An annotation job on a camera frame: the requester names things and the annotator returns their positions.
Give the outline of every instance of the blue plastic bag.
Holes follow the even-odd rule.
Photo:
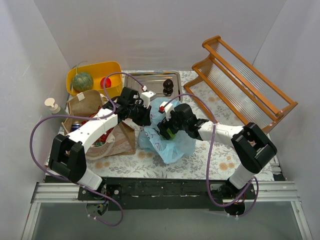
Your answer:
[[[195,151],[196,140],[189,137],[184,131],[178,131],[171,140],[166,140],[158,134],[157,124],[166,116],[159,112],[159,106],[167,102],[168,98],[158,97],[151,102],[151,125],[145,126],[139,132],[138,143],[140,148],[158,153],[165,164],[171,164],[178,161],[184,155],[191,155]],[[180,104],[178,100],[171,102],[174,107]]]

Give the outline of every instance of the wooden dish rack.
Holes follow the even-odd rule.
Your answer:
[[[209,51],[209,56],[192,66],[198,77],[184,85],[188,93],[194,94],[191,87],[204,81],[243,124],[254,122],[265,133],[269,133],[298,104],[220,36],[204,41],[202,46]],[[194,100],[213,121],[205,106],[198,99]]]

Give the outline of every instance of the gray floor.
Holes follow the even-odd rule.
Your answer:
[[[117,227],[86,214],[85,203],[42,203],[34,240],[298,240],[302,239],[290,202],[258,202],[239,220],[205,209],[126,210]],[[120,212],[107,212],[116,222]]]

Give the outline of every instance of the green vegetable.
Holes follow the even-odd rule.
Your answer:
[[[72,80],[72,85],[73,85],[73,88],[78,92],[84,92],[93,88],[94,79],[89,73],[85,71],[78,73],[79,64],[75,68],[76,75]]]

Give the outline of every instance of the flower pattern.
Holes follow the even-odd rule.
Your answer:
[[[186,93],[183,85],[195,79],[198,75],[194,71],[180,71],[179,73],[182,92]],[[200,82],[191,87],[191,90],[195,95],[201,96],[201,99],[209,106],[219,123],[233,126],[242,125],[242,122],[236,115],[204,82]],[[189,104],[198,118],[208,118],[191,97],[183,96],[182,102]],[[206,178],[208,151],[210,147],[209,141],[197,140],[195,151],[192,155],[184,156],[175,163],[165,164],[161,157],[156,153],[146,152],[139,148],[137,138],[141,127],[135,125],[129,119],[125,122],[135,129],[136,153],[134,155],[109,156],[94,161],[87,160],[87,166],[93,172],[102,177],[168,179]],[[215,180],[225,180],[234,173],[239,164],[240,160],[238,155],[232,147],[215,142],[211,153],[209,177],[210,179]],[[269,163],[259,174],[257,174],[257,178],[260,181],[274,180]]]

